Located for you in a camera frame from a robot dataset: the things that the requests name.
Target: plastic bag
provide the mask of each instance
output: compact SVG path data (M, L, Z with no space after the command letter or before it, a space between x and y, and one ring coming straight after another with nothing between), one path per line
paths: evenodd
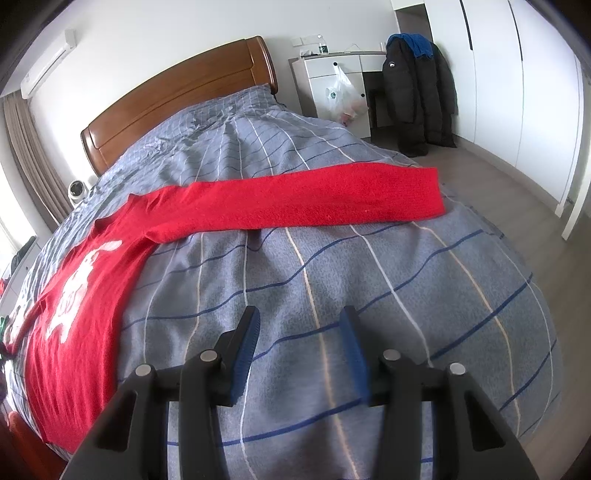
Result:
M347 126L354 118L367 112L368 105L338 65L335 65L335 73L335 85L326 89L330 119Z

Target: white wardrobe door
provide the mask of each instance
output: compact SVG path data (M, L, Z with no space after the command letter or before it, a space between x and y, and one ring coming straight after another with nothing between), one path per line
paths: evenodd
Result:
M460 0L425 0L433 43L452 70L457 95L454 133L474 142L476 125L476 77L474 54Z
M474 142L515 166L521 138L523 78L507 0L463 0L476 65Z
M556 29L525 0L511 0L523 49L524 112L517 168L556 200L579 156L582 75Z

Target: air conditioner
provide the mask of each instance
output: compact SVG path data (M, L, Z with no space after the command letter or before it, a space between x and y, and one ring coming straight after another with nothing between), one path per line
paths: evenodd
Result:
M76 47L74 30L64 30L55 39L41 57L33 64L33 67L25 75L21 82L21 94L24 99L35 95L35 92L49 77L50 73L61 63L66 56Z

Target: wooden bed frame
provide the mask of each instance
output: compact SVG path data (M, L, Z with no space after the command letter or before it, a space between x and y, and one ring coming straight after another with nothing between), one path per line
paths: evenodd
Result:
M176 112L277 78L262 37L238 40L195 55L136 87L86 127L80 137L101 176L131 145Z

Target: blue towel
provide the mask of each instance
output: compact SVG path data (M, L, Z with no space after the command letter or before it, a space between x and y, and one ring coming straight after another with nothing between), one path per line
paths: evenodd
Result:
M414 57L417 59L421 55L426 55L429 58L433 58L433 48L431 48L431 42L429 42L420 33L395 33L390 35L386 48L394 41L395 38L402 38L414 53Z

